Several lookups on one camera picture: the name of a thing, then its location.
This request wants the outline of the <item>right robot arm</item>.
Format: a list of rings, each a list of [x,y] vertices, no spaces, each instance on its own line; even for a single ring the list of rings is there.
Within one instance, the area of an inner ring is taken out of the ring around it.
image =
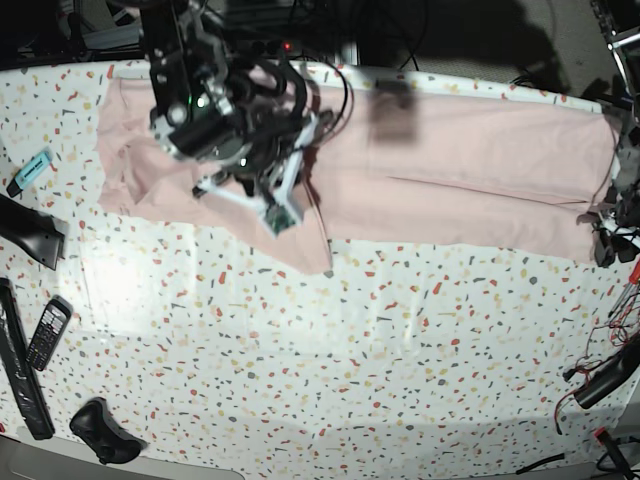
[[[303,151],[319,118],[307,86],[284,53],[272,62],[236,53],[223,21],[203,1],[143,1],[141,45],[156,105],[151,131],[179,161],[213,163],[195,197],[215,194],[262,219],[297,224],[293,199]]]

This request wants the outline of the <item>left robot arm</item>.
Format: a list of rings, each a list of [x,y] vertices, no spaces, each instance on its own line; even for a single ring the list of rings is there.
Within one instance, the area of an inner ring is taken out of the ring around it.
[[[611,104],[622,114],[612,170],[616,200],[610,211],[613,249],[622,263],[639,258],[639,3],[592,1],[598,22],[619,73],[621,92]]]

